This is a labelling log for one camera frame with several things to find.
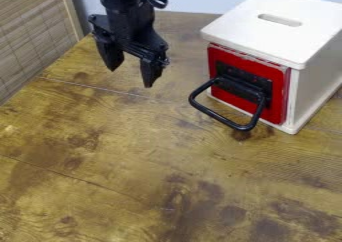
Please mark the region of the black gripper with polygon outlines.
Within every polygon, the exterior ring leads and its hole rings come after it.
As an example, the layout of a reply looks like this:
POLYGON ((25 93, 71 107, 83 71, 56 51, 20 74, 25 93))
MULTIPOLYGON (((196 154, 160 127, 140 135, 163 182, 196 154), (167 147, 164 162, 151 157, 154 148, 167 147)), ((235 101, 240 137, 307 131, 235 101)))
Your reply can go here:
POLYGON ((143 2, 123 12, 107 9, 107 14, 88 17, 96 47, 107 68, 114 71, 124 61, 124 54, 138 57, 146 88, 151 88, 170 64, 168 45, 154 29, 155 10, 143 2))

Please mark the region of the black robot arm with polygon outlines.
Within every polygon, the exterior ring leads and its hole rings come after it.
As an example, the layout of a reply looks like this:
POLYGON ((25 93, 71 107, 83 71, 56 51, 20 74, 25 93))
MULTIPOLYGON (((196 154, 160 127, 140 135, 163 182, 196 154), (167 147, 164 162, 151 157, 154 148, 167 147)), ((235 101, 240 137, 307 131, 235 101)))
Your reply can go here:
POLYGON ((170 64, 168 44, 154 29, 155 9, 168 0, 100 0, 106 15, 88 16, 92 35, 104 64, 115 71, 128 53, 140 59, 146 88, 151 88, 170 64))

